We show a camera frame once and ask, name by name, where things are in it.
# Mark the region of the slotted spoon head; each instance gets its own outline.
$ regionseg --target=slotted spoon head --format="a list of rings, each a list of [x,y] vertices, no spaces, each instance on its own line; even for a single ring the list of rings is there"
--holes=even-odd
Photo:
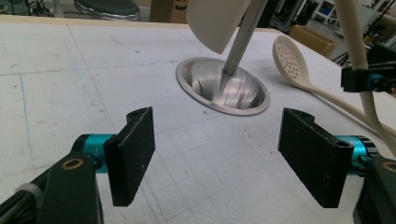
[[[280,74],[290,84],[301,89],[312,86],[304,56],[290,38],[285,35],[276,38],[273,56]]]

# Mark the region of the cable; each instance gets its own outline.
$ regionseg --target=cable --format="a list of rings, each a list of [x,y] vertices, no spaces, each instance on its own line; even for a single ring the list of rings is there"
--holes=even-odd
[[[5,12],[7,11],[8,7],[5,5],[0,5],[0,12]]]
[[[44,201],[44,192],[37,185],[32,183],[25,183],[20,185],[15,191],[26,191],[31,193],[35,197],[35,207],[38,209],[41,207]]]
[[[334,4],[343,29],[352,68],[354,70],[368,69],[364,43],[361,38],[362,29],[359,26],[358,3],[355,0],[335,0]],[[369,123],[396,157],[396,140],[384,130],[378,119],[373,93],[371,91],[361,92],[361,102]]]
[[[37,207],[40,206],[39,197],[31,191],[44,191],[49,170],[35,178],[27,186],[34,185],[34,190],[26,190],[26,185],[8,198],[4,203],[0,204],[0,224],[8,223],[26,223],[28,220],[35,218]]]

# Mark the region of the white spatula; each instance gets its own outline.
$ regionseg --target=white spatula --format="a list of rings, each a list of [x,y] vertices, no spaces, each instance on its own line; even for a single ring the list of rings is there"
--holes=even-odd
[[[201,43],[221,54],[249,4],[250,0],[191,0],[187,22]]]

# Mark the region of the cardboard box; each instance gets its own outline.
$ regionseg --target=cardboard box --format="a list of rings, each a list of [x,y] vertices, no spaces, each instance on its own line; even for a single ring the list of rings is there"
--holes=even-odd
[[[330,58],[338,43],[326,36],[320,35],[305,26],[295,25],[290,32],[290,37],[306,45],[310,49]]]
[[[149,21],[187,23],[189,2],[190,0],[151,0]]]

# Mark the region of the metal rod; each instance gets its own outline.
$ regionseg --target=metal rod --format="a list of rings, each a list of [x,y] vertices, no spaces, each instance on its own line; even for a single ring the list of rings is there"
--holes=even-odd
[[[236,35],[233,47],[228,55],[227,61],[224,64],[223,73],[229,76],[235,74],[239,63],[244,56],[247,49],[248,42],[252,37],[257,23],[259,23],[262,12],[267,5],[268,0],[252,0],[245,13],[245,18],[242,20],[241,27]]]
[[[291,26],[291,22],[297,15],[298,9],[300,9],[301,5],[303,4],[304,0],[297,0],[296,4],[294,5],[293,10],[291,11],[288,20],[285,22],[285,26]]]
[[[53,7],[54,7],[54,17],[57,18],[64,18],[64,10],[61,7],[60,0],[53,0]]]

